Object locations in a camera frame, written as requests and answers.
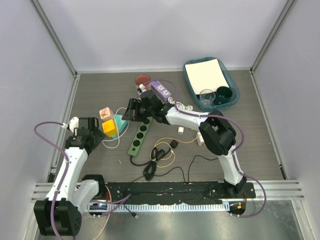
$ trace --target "power outlet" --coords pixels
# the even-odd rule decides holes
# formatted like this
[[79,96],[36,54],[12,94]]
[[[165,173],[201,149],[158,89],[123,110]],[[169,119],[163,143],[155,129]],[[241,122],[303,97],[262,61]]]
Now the power outlet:
[[168,98],[171,97],[171,92],[166,89],[158,80],[152,81],[151,83],[152,89],[164,100],[168,101]]
[[142,146],[142,143],[144,142],[147,132],[150,128],[151,122],[152,122],[153,118],[152,117],[148,117],[146,118],[141,124],[140,127],[138,129],[138,131],[136,132],[136,135],[134,136],[134,139],[131,143],[131,146],[128,150],[128,154],[136,157],[139,153],[139,150]]
[[163,89],[165,89],[165,87],[162,86],[162,85],[160,85],[160,86],[158,86],[156,89],[158,89],[159,91],[162,91]]

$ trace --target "gray floor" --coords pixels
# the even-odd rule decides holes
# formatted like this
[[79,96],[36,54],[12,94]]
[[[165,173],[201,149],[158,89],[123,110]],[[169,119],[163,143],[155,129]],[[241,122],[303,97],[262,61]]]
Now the gray floor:
[[[249,71],[231,71],[236,85],[240,91],[238,103],[229,109],[223,110],[225,116],[233,118],[240,123],[245,132],[245,143],[238,150],[237,155],[242,170],[259,180],[281,180],[273,145],[267,130],[267,126],[258,102],[258,98],[250,77]],[[71,116],[97,117],[99,110],[110,107],[115,112],[120,107],[127,107],[129,98],[137,98],[134,79],[139,73],[100,73],[82,74],[73,103]],[[195,105],[182,72],[150,72],[151,79],[168,79],[179,88],[180,101],[186,105]],[[171,86],[165,85],[173,92]],[[142,175],[143,167],[131,165],[128,156],[128,148],[134,138],[140,123],[130,123],[126,134],[120,139],[120,146],[116,149],[107,149],[102,144],[91,153],[82,168],[80,178],[86,174],[102,174],[107,182],[128,182]],[[169,126],[153,122],[147,134],[146,141],[135,159],[137,163],[149,160],[150,150],[156,141],[163,137],[178,138],[190,141],[196,132],[185,129],[183,135],[177,134],[178,126]],[[108,142],[109,146],[115,146],[117,141]],[[180,166],[185,171],[196,154],[208,158],[215,156],[205,146],[198,146],[196,142],[180,144],[175,150],[175,162],[167,168],[158,168],[157,174],[166,173],[172,167]],[[198,159],[192,165],[190,171],[192,181],[223,180],[223,171],[218,161],[210,162]],[[172,171],[164,177],[155,177],[154,181],[182,181],[180,171]]]
[[[261,205],[262,201],[248,202],[245,214],[256,212]],[[225,211],[138,215],[135,219],[129,213],[112,214],[99,240],[303,240],[291,201],[268,201],[261,214],[246,219],[230,217]],[[83,217],[76,239],[93,239],[105,222],[106,217]],[[57,238],[38,234],[35,239]]]

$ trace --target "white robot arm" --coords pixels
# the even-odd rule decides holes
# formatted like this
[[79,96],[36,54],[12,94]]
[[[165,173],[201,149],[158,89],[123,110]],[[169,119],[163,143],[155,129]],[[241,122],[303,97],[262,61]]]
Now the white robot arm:
[[67,128],[73,132],[65,142],[64,152],[68,159],[63,159],[59,173],[45,199],[37,200],[33,208],[39,231],[44,236],[55,235],[50,212],[53,202],[56,230],[62,236],[76,236],[80,230],[82,214],[87,211],[89,202],[95,196],[102,196],[107,192],[103,176],[94,174],[82,178],[77,189],[80,171],[88,155],[105,138],[99,130],[98,119],[74,117]]
[[236,131],[227,120],[217,117],[201,117],[205,115],[220,115],[220,111],[195,112],[183,110],[179,112],[173,104],[163,104],[152,90],[144,91],[140,99],[131,98],[123,120],[143,122],[147,117],[153,117],[158,123],[178,125],[199,131],[206,147],[218,156],[224,172],[227,190],[232,195],[243,191],[247,179],[241,175],[237,154],[234,151]]

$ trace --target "glass cup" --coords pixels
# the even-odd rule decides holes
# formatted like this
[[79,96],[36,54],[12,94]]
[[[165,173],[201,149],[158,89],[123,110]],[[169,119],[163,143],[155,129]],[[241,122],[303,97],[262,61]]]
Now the glass cup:
[[[145,83],[149,82],[150,80],[151,80],[151,78],[146,74],[141,74],[141,75],[136,76],[134,82],[135,82],[135,87],[136,87],[136,90],[137,90],[139,96],[141,95],[141,92],[139,92],[140,84],[145,84]],[[146,85],[144,87],[146,90],[150,90],[151,84],[149,83],[148,85]]]
[[204,89],[200,92],[200,103],[206,107],[210,107],[214,100],[215,100],[216,94],[214,91],[210,89]]

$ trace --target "white wall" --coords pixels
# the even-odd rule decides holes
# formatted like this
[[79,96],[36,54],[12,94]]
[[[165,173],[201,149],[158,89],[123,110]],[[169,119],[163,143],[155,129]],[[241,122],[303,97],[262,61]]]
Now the white wall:
[[[22,240],[52,147],[33,132],[60,121],[72,76],[28,0],[0,1],[0,239]],[[55,126],[42,127],[52,140]]]
[[299,180],[317,231],[320,229],[319,11],[319,0],[296,1],[256,71],[285,170],[290,178]]
[[40,0],[78,71],[253,65],[286,0]]

